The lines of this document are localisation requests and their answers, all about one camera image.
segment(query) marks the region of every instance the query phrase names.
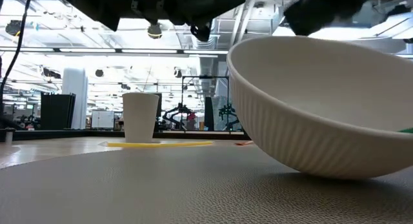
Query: ribbed bowl exterior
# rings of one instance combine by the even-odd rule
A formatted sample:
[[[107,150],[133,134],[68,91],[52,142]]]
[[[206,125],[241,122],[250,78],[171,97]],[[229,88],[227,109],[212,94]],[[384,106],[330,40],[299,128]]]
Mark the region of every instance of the ribbed bowl exterior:
[[[237,116],[269,156],[300,172],[338,179],[364,179],[413,165],[413,139],[366,134],[301,116],[230,68]]]

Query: bowl rim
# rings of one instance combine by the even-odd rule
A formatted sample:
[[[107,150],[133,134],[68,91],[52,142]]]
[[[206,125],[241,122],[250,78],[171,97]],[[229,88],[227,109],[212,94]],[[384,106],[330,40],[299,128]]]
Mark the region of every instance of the bowl rim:
[[[239,42],[235,44],[227,54],[227,63],[229,65],[229,71],[231,74],[236,77],[236,79],[240,80],[243,84],[248,86],[254,93],[257,95],[263,97],[264,99],[269,100],[271,103],[277,105],[278,107],[282,108],[283,110],[287,110],[289,112],[292,112],[293,114],[300,115],[301,117],[304,117],[305,119],[309,119],[311,121],[316,121],[318,123],[322,123],[324,125],[333,127],[333,128],[340,128],[343,130],[346,130],[348,132],[357,132],[358,134],[366,134],[370,136],[375,136],[375,137],[391,137],[391,138],[396,138],[396,139],[413,139],[413,134],[411,133],[404,133],[404,132],[396,132],[396,131],[389,131],[389,130],[379,130],[379,129],[374,129],[374,128],[368,128],[368,127],[361,127],[357,125],[352,125],[348,123],[342,123],[340,121],[335,121],[333,119],[329,119],[326,117],[321,117],[319,115],[312,114],[310,112],[295,108],[291,105],[288,105],[287,103],[267,94],[266,92],[262,91],[261,89],[257,88],[255,85],[250,83],[248,80],[246,80],[234,67],[234,64],[232,63],[232,54],[234,53],[234,50],[244,44],[249,43],[250,41],[265,41],[269,39],[276,39],[276,38],[290,38],[290,39],[308,39],[310,37],[305,37],[305,36],[266,36],[266,37],[258,37],[258,38],[253,38],[253,39],[246,39],[242,42]],[[325,39],[314,39],[317,41],[324,41],[324,42],[329,42],[329,43],[334,43],[334,44],[339,44],[339,45],[351,45],[356,48],[363,48],[363,49],[368,49],[368,50],[373,50],[376,52],[379,52],[374,49],[367,48],[365,46],[359,46],[359,45],[354,45],[351,43],[347,43],[344,41],[335,41],[335,40],[325,40]],[[391,54],[385,54],[382,52],[379,52],[380,54],[385,55],[386,57],[393,57],[397,58],[398,60],[402,59],[399,58],[398,56],[393,56]]]

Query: ceiling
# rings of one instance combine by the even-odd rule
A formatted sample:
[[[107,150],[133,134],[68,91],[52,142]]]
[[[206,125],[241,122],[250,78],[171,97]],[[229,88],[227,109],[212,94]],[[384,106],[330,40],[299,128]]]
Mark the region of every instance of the ceiling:
[[[59,93],[61,79],[46,77],[43,69],[64,76],[65,68],[80,67],[86,70],[89,78],[88,103],[91,108],[119,109],[119,95],[130,91],[162,92],[164,109],[173,108],[181,100],[182,83],[182,79],[176,78],[174,72],[178,69],[184,76],[223,76],[227,69],[225,51],[211,54],[149,54],[148,50],[228,50],[243,39],[291,35],[288,28],[278,26],[282,19],[282,7],[288,2],[290,0],[247,0],[244,5],[217,17],[209,45],[202,45],[192,37],[186,25],[174,26],[170,21],[160,20],[163,36],[161,39],[151,39],[147,34],[148,23],[143,19],[122,19],[118,31],[113,32],[60,0],[33,0],[28,12],[23,46],[34,50],[19,55],[9,77],[9,96],[6,99],[15,99],[21,91],[25,96],[38,96],[39,91]],[[5,47],[13,47],[17,43],[17,37],[8,34],[5,28],[11,20],[21,19],[23,4],[22,0],[5,0],[0,11],[0,52],[3,54],[4,66],[8,66],[13,56],[12,50],[4,51]],[[385,11],[388,7],[391,5],[379,8]],[[371,4],[363,8],[366,11],[357,15],[353,23],[372,22],[373,14],[377,12],[371,11]],[[402,39],[413,38],[411,17],[410,14],[392,17],[386,23],[372,28],[366,25],[346,29],[329,28],[313,37],[329,36],[331,39],[352,41],[384,52],[397,53],[405,49]],[[67,48],[81,48],[83,52],[56,51]],[[117,50],[107,54],[97,48]],[[119,49],[146,51],[144,54],[119,54],[122,52]],[[104,76],[97,77],[96,70],[103,70]],[[127,84],[130,90],[122,88],[120,83]],[[213,96],[217,84],[213,79],[195,78],[188,81],[184,103],[189,108],[202,111],[204,97]]]

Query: white paper cup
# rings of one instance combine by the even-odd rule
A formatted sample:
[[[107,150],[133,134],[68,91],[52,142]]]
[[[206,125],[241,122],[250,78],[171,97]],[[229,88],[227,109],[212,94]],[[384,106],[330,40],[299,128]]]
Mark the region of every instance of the white paper cup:
[[[159,96],[132,92],[123,94],[123,121],[127,143],[150,143],[154,134]]]

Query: table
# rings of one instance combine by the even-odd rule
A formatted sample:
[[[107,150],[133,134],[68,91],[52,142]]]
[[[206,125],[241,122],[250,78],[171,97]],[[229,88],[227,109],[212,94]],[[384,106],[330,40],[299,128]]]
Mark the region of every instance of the table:
[[[257,147],[128,149],[0,170],[2,224],[412,222],[412,169],[320,179]]]

